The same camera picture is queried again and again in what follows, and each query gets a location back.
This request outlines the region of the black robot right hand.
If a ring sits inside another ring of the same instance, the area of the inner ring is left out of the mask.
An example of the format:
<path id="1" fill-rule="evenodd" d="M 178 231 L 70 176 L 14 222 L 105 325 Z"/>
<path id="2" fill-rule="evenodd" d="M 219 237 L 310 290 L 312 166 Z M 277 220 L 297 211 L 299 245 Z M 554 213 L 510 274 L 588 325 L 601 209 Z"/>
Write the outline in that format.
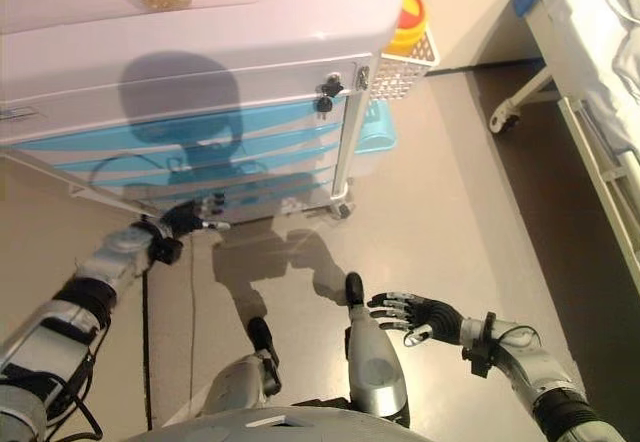
<path id="1" fill-rule="evenodd" d="M 383 292 L 368 302 L 370 315 L 385 331 L 403 333 L 403 345 L 416 347 L 428 340 L 460 346 L 463 316 L 451 305 L 404 292 Z"/>

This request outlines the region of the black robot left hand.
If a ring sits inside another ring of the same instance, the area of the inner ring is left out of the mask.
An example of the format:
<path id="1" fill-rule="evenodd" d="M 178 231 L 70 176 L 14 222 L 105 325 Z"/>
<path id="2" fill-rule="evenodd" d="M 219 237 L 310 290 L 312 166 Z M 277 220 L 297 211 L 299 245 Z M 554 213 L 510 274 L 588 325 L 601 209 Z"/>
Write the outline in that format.
<path id="1" fill-rule="evenodd" d="M 229 222 L 220 219 L 224 202 L 225 199 L 220 194 L 192 199 L 169 209 L 162 215 L 161 222 L 171 230 L 176 239 L 200 230 L 224 232 L 231 228 Z"/>

